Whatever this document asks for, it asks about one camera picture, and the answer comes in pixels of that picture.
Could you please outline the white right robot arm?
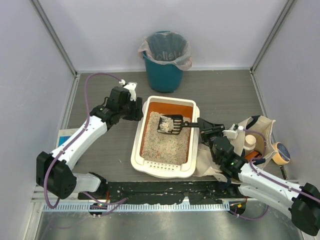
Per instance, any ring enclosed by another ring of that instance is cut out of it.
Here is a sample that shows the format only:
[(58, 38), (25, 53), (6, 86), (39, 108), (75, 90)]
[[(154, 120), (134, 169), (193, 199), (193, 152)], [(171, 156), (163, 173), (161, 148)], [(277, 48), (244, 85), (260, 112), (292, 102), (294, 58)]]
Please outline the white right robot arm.
[(256, 115), (229, 129), (223, 124), (197, 119), (202, 142), (208, 148), (215, 177), (239, 184), (240, 193), (282, 212), (304, 233), (320, 230), (320, 192), (316, 186), (299, 185), (263, 168), (278, 153), (271, 144), (274, 120)]

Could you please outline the litter clump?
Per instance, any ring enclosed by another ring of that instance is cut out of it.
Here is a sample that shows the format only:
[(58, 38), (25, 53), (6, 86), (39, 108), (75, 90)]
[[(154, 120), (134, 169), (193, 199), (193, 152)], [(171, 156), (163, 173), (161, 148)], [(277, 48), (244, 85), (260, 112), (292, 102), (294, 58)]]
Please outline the litter clump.
[(160, 133), (170, 133), (174, 129), (174, 121), (165, 116), (161, 116), (158, 123), (157, 131)]

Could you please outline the black litter scoop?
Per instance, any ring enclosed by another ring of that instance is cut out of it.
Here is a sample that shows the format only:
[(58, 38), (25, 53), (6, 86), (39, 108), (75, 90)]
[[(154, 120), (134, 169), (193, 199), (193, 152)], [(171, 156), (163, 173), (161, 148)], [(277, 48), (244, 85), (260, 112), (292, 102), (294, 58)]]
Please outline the black litter scoop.
[(184, 121), (180, 114), (160, 115), (157, 132), (166, 135), (179, 135), (183, 128), (198, 128), (197, 122)]

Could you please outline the white orange litter box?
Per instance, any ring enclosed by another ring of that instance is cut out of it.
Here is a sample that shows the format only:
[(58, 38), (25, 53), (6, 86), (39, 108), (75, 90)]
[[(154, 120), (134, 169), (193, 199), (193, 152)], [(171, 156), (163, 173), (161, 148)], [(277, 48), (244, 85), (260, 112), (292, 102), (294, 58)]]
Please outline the white orange litter box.
[(180, 114), (190, 118), (192, 122), (196, 122), (197, 118), (200, 116), (200, 110), (197, 107), (196, 102), (189, 99), (155, 95), (150, 96), (142, 105), (143, 118), (137, 125), (130, 158), (132, 167), (139, 172), (161, 179), (189, 178), (196, 170), (199, 130), (197, 128), (190, 129), (187, 145), (188, 152), (185, 163), (176, 165), (145, 160), (141, 154), (151, 112), (158, 112), (165, 115)]

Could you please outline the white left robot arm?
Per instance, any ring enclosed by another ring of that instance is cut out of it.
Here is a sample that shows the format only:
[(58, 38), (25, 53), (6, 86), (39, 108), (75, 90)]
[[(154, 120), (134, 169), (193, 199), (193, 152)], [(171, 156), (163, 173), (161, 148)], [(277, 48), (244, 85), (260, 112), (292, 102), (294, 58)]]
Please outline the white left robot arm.
[(140, 121), (143, 99), (136, 95), (137, 83), (116, 86), (102, 105), (89, 113), (89, 118), (62, 145), (50, 153), (41, 152), (36, 158), (36, 183), (63, 200), (72, 193), (88, 192), (98, 197), (107, 190), (102, 176), (72, 170), (83, 153), (121, 119)]

